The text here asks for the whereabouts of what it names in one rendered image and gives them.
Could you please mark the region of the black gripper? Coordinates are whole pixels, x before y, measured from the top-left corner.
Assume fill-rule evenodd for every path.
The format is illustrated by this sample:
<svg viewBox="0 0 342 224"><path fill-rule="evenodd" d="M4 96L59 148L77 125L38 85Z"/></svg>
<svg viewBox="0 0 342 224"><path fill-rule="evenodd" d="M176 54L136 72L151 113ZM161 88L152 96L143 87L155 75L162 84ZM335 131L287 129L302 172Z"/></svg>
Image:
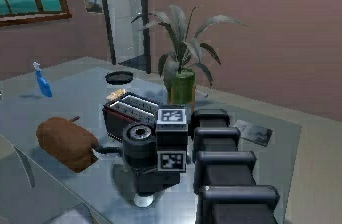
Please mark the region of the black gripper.
<svg viewBox="0 0 342 224"><path fill-rule="evenodd" d="M115 146L98 146L100 154L122 155L132 171L134 189L139 196L149 196L180 183L180 174L158 170L156 138L152 127L132 123L123 129L123 150Z"/></svg>

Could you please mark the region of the brown bread loaf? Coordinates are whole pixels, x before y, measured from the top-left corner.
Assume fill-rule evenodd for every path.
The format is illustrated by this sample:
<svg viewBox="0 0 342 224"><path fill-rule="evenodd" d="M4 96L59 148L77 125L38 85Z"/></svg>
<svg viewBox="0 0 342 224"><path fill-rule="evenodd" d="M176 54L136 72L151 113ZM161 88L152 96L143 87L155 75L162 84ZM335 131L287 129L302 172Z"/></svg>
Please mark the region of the brown bread loaf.
<svg viewBox="0 0 342 224"><path fill-rule="evenodd" d="M39 146L75 173L97 161L92 149L98 139L85 128L62 117L51 117L36 130Z"/></svg>

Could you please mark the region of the black toaster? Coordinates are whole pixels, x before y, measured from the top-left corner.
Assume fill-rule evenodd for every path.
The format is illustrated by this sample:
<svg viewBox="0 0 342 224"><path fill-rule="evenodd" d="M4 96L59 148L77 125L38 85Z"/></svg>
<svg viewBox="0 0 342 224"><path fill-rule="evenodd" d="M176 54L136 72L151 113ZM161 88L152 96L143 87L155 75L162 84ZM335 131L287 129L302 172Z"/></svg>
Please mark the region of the black toaster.
<svg viewBox="0 0 342 224"><path fill-rule="evenodd" d="M102 109L107 134L122 141L123 129L129 124L144 123L153 126L159 106L159 102L133 92L107 102Z"/></svg>

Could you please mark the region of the toasted bread slice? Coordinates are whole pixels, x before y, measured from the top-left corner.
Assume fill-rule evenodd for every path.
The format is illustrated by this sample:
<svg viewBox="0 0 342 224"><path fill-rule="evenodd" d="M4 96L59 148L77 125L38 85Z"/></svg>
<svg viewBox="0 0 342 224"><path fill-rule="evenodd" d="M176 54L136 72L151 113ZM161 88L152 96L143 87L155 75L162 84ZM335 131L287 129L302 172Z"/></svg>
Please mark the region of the toasted bread slice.
<svg viewBox="0 0 342 224"><path fill-rule="evenodd" d="M124 94L126 93L126 90L125 89L117 89L113 92L111 92L107 97L106 99L109 100L109 101L112 101L112 100L115 100L121 96L123 96Z"/></svg>

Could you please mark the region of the black round pan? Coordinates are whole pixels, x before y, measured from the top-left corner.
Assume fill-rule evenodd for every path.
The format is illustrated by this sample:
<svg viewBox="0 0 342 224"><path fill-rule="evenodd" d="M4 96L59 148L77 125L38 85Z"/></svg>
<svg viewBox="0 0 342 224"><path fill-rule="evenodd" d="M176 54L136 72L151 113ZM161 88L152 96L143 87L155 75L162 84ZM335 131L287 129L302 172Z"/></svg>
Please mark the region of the black round pan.
<svg viewBox="0 0 342 224"><path fill-rule="evenodd" d="M133 73L130 71L108 72L105 79L106 82L111 85L124 85L133 80Z"/></svg>

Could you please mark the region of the blue spray bottle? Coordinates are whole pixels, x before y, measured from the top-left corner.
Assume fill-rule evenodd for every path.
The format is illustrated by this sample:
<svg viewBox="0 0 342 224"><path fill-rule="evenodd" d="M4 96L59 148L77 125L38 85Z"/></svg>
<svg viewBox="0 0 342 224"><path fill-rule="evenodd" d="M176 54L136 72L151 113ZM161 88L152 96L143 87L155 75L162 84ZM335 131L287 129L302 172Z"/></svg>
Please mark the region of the blue spray bottle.
<svg viewBox="0 0 342 224"><path fill-rule="evenodd" d="M51 98L53 96L53 94L52 94L52 91L51 91L51 88L50 88L48 81L42 75L40 64L38 62L34 62L33 67L35 69L36 81L38 83L38 86L40 88L41 93L45 97Z"/></svg>

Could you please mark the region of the house plant in green pot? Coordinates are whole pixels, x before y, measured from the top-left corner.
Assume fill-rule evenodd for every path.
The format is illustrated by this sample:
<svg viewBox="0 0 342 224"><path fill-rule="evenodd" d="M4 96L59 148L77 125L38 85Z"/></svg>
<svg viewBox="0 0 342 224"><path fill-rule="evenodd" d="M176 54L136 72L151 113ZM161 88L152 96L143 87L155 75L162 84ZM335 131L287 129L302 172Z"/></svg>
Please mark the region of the house plant in green pot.
<svg viewBox="0 0 342 224"><path fill-rule="evenodd" d="M167 103L178 105L194 103L196 68L203 72L210 85L213 84L213 75L203 62L203 51L221 65L216 50L209 43L201 41L199 37L210 26L216 24L232 23L241 26L246 24L230 16L215 15L206 19L194 34L191 34L192 18L198 6L191 10L189 17L186 17L184 10L177 5L171 4L169 8L171 15L162 11L150 11L137 15L133 22L144 16L152 16L154 20L145 22L141 29L149 30L153 26L161 26L171 41L172 48L163 53L157 63L157 71L163 77L167 91Z"/></svg>

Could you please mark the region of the black framed glass door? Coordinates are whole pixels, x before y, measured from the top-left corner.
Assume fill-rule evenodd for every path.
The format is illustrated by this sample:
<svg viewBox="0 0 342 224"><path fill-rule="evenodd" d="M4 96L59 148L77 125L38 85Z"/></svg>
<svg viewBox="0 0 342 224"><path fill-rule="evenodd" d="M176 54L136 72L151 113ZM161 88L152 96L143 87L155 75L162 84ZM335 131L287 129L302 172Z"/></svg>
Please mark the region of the black framed glass door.
<svg viewBox="0 0 342 224"><path fill-rule="evenodd" d="M151 72L148 0L101 0L111 62Z"/></svg>

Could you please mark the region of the brown framed window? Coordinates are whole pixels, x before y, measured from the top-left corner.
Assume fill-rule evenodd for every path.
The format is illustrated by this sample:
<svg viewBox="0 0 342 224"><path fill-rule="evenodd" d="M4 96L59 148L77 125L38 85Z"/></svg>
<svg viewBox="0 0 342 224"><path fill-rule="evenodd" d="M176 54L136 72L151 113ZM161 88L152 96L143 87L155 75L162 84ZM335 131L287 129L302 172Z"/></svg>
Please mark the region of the brown framed window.
<svg viewBox="0 0 342 224"><path fill-rule="evenodd" d="M67 0L0 0L0 27L71 17Z"/></svg>

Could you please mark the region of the framed wall picture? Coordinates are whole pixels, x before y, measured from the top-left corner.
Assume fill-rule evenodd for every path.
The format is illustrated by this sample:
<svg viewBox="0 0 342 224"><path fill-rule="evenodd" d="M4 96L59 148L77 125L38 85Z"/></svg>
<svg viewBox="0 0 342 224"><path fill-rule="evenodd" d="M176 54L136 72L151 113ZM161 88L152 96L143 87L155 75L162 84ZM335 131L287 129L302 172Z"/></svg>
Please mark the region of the framed wall picture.
<svg viewBox="0 0 342 224"><path fill-rule="evenodd" d="M88 13L103 13L103 6L101 0L84 0L85 10Z"/></svg>

